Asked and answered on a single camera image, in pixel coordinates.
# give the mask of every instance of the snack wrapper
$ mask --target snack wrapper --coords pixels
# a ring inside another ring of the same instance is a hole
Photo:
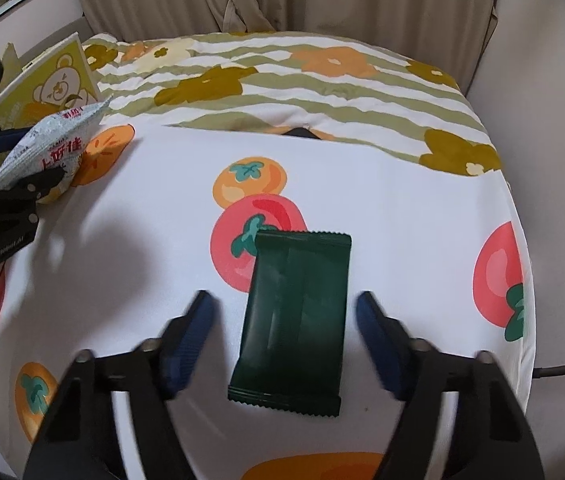
[[[229,400],[338,416],[351,237],[260,230]]]
[[[61,166],[65,176],[40,202],[56,200],[69,189],[85,147],[98,130],[109,102],[71,108],[43,118],[0,166],[0,189],[11,189],[26,176]]]

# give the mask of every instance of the beige curtain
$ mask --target beige curtain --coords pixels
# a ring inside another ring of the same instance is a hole
[[[467,89],[494,0],[258,0],[278,30],[347,36],[438,66]]]
[[[466,91],[493,31],[494,0],[80,0],[96,32],[125,41],[203,32],[303,30],[438,66]]]

